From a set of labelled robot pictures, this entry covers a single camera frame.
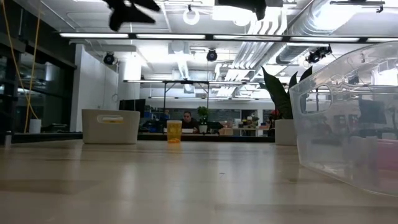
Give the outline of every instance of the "wooden table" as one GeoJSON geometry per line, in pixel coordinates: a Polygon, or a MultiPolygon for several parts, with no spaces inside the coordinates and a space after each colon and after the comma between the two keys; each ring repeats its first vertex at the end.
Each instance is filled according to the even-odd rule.
{"type": "Polygon", "coordinates": [[[398,198],[302,167],[275,144],[82,141],[0,153],[1,223],[374,224],[398,198]]]}

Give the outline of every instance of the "red object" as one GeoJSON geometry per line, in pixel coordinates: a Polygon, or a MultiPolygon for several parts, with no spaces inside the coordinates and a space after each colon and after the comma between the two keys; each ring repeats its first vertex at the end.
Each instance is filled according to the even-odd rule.
{"type": "Polygon", "coordinates": [[[273,110],[273,111],[271,112],[271,114],[272,114],[272,115],[279,115],[279,110],[273,110]]]}

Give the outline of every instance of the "yellow drink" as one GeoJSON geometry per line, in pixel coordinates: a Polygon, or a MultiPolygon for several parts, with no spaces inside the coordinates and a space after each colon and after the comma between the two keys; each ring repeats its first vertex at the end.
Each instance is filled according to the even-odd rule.
{"type": "Polygon", "coordinates": [[[181,142],[182,121],[167,121],[167,141],[169,143],[181,142]]]}

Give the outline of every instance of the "large leaf plant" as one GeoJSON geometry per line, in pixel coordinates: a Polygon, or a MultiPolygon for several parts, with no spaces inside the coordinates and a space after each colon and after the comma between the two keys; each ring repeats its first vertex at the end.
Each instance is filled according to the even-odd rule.
{"type": "MultiPolygon", "coordinates": [[[[260,87],[267,90],[271,96],[271,100],[275,103],[275,107],[280,111],[283,119],[293,119],[292,104],[290,102],[289,91],[286,93],[284,86],[281,84],[279,79],[266,72],[264,67],[262,72],[264,74],[264,83],[260,83],[260,87]]],[[[289,89],[297,84],[297,73],[296,72],[289,81],[289,89]]],[[[300,78],[301,82],[305,78],[312,75],[312,67],[307,69],[300,78]]]]}

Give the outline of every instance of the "green plant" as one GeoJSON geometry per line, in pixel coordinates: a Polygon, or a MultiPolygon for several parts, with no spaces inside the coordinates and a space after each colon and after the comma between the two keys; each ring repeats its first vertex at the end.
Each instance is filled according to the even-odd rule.
{"type": "Polygon", "coordinates": [[[255,126],[257,126],[258,124],[259,124],[259,120],[260,120],[260,118],[258,118],[258,117],[256,117],[256,116],[253,116],[252,118],[251,118],[251,120],[252,120],[252,122],[253,122],[253,124],[255,125],[255,126]]]}
{"type": "MultiPolygon", "coordinates": [[[[286,93],[284,86],[281,84],[279,79],[266,72],[264,67],[262,72],[264,73],[264,83],[260,83],[260,87],[267,90],[271,96],[271,100],[275,103],[275,107],[280,111],[283,119],[293,119],[292,104],[290,102],[289,91],[286,93]]],[[[312,67],[307,69],[300,78],[301,82],[305,78],[312,75],[312,67]]],[[[290,78],[289,89],[297,84],[297,72],[290,78]]]]}
{"type": "Polygon", "coordinates": [[[206,125],[207,117],[209,116],[209,109],[206,106],[199,106],[198,114],[200,117],[200,125],[206,125]]]}

